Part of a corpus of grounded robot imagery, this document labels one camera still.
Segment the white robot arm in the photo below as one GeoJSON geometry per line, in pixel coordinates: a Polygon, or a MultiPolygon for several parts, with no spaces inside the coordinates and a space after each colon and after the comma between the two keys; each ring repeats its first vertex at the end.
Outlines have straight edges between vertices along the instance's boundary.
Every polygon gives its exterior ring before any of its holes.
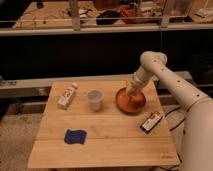
{"type": "Polygon", "coordinates": [[[213,98],[168,69],[166,63],[164,53],[143,52],[126,92],[129,96],[139,93],[155,75],[187,112],[179,171],[213,171],[213,98]]]}

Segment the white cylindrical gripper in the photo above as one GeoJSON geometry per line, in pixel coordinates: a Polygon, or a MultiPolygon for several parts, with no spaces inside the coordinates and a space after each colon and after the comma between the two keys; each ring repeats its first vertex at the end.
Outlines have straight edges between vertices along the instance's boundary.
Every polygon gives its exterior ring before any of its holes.
{"type": "Polygon", "coordinates": [[[131,91],[132,96],[139,94],[142,89],[148,84],[151,76],[147,72],[135,72],[132,76],[131,82],[131,91]]]}

